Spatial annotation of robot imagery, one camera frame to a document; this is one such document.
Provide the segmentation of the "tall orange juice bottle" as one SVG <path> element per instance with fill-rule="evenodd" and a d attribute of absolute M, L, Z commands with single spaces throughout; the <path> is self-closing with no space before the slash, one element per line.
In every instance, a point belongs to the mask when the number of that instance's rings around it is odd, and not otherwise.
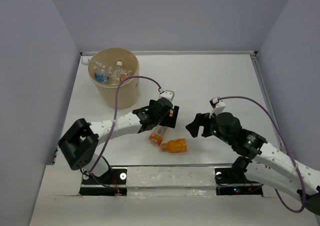
<path fill-rule="evenodd" d="M 148 140 L 150 141 L 150 143 L 152 143 L 156 146 L 160 146 L 169 129 L 170 128 L 168 128 L 168 127 L 163 127 L 163 126 L 157 125 L 154 128 L 154 130 L 152 131 L 152 133 L 150 134 Z"/>

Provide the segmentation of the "short orange bottle yellow cap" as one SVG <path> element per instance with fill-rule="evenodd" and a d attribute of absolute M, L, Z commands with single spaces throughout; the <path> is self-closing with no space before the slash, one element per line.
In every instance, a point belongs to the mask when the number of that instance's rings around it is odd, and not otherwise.
<path fill-rule="evenodd" d="M 182 139 L 170 140 L 161 144 L 162 152 L 181 153 L 187 151 L 187 141 Z"/>

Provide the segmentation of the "orange bottle with white cap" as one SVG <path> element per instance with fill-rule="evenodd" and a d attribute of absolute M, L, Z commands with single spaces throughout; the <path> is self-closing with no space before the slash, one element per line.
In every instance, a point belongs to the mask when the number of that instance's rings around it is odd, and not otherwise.
<path fill-rule="evenodd" d="M 128 72 L 125 72 L 125 73 L 122 73 L 119 77 L 119 81 L 122 82 L 124 81 L 126 78 L 129 78 L 133 75 L 133 72 L 132 71 L 128 71 Z"/>

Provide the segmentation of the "clear bottle blue cap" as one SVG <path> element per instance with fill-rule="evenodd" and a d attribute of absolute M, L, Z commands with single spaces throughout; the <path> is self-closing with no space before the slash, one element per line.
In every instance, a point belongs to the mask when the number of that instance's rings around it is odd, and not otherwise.
<path fill-rule="evenodd" d="M 108 83 L 110 81 L 110 72 L 105 67 L 96 67 L 94 77 L 99 83 Z"/>

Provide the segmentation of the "clear crushed plastic bottle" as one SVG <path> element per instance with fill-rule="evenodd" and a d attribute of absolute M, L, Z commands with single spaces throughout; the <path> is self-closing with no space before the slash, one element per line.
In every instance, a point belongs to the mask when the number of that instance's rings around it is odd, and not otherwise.
<path fill-rule="evenodd" d="M 86 65 L 88 67 L 93 68 L 95 71 L 112 71 L 113 67 L 112 65 L 107 65 L 106 63 L 103 63 L 99 60 L 96 60 L 94 58 L 82 58 L 80 61 L 83 65 Z"/>

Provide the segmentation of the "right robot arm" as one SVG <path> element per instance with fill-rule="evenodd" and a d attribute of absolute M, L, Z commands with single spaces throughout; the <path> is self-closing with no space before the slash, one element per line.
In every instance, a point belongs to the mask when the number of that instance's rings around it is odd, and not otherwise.
<path fill-rule="evenodd" d="M 320 172 L 276 149 L 265 138 L 242 128 L 238 118 L 229 112 L 218 115 L 198 113 L 186 126 L 193 138 L 203 127 L 202 137 L 215 136 L 231 146 L 239 157 L 230 169 L 236 182 L 244 179 L 260 182 L 305 203 L 305 208 L 320 213 Z"/>

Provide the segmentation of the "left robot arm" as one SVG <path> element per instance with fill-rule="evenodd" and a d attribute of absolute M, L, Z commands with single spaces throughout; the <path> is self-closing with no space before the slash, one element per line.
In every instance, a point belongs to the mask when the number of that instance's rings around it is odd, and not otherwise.
<path fill-rule="evenodd" d="M 153 130 L 157 126 L 175 128 L 180 107 L 167 98 L 150 100 L 149 105 L 135 109 L 117 119 L 87 122 L 78 119 L 58 141 L 58 147 L 71 170 L 83 169 L 85 173 L 106 183 L 112 168 L 103 153 L 96 153 L 97 147 L 110 140 Z"/>

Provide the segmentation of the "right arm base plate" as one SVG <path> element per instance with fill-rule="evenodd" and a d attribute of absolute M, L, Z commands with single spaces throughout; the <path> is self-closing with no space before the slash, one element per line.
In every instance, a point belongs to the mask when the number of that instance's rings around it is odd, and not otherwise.
<path fill-rule="evenodd" d="M 246 177 L 230 167 L 214 169 L 214 181 L 217 196 L 260 195 L 263 196 L 262 185 L 249 181 Z"/>

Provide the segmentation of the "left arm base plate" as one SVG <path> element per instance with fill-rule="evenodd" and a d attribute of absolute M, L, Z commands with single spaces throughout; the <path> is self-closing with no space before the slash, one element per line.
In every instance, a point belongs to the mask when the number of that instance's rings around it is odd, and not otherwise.
<path fill-rule="evenodd" d="M 82 180 L 80 184 L 80 195 L 82 196 L 127 196 L 126 167 L 113 167 L 101 177 L 90 175 L 81 169 Z"/>

